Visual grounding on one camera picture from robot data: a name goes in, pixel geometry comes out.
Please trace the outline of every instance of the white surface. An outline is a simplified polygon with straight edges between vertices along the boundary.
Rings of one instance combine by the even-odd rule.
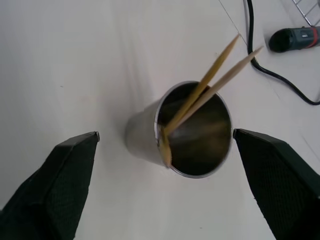
[[[271,1],[254,0],[255,46],[276,30],[301,27],[285,10],[286,0]],[[76,239],[274,239],[235,144],[222,168],[199,180],[137,159],[123,144],[132,114],[174,84],[201,79],[238,30],[245,38],[243,2],[221,3],[0,1],[0,205],[57,143],[99,131]],[[258,60],[316,98],[319,52],[265,48]],[[219,76],[246,53],[240,40]],[[320,172],[320,107],[251,66],[220,94],[235,128],[287,141]]]

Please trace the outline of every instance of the stainless steel cup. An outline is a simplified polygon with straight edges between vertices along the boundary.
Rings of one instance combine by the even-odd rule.
[[[126,126],[125,142],[129,152],[165,166],[159,149],[160,126],[168,124],[197,85],[197,81],[179,83],[160,100],[134,115]],[[188,178],[211,175],[228,156],[231,132],[229,111],[216,94],[169,136],[171,169]]]

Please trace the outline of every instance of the black cable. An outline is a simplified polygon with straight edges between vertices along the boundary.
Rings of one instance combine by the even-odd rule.
[[[247,0],[248,3],[248,9],[249,9],[249,37],[248,37],[248,54],[253,52],[253,38],[254,38],[254,8],[252,5],[252,0]],[[260,66],[259,63],[257,62],[257,59],[254,58],[251,60],[251,64],[253,67],[255,67],[257,70],[260,72],[267,74],[271,77],[274,77],[282,82],[284,82],[286,85],[288,85],[300,98],[302,98],[306,103],[310,105],[320,105],[320,101],[311,101],[309,98],[307,98],[306,95],[304,95],[292,82],[290,82],[288,79],[285,77],[270,71],[268,69],[265,69],[264,67]]]

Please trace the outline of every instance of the chopstick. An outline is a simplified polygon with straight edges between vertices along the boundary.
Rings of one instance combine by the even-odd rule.
[[[234,76],[236,76],[263,48],[259,47],[257,50],[250,53],[244,59],[239,61],[233,68],[231,68],[223,77],[221,77],[208,91],[206,91],[198,101],[196,101],[182,119],[175,125],[174,131],[177,127],[183,124],[188,118],[190,118],[199,108],[202,107],[209,99],[211,99],[217,91],[219,91],[224,85],[226,85]]]
[[[167,124],[167,126],[163,129],[165,135],[169,135],[177,128],[177,124],[184,117],[189,108],[194,104],[194,102],[199,98],[200,94],[205,90],[208,83],[211,79],[216,75],[217,71],[220,69],[224,61],[229,56],[230,52],[234,48],[237,40],[239,39],[240,34],[235,36],[235,38],[229,43],[228,46],[223,50],[220,56],[215,60],[211,68],[204,75],[198,86],[193,90],[193,92],[189,95],[187,100],[178,110],[178,112],[174,115],[171,121]]]

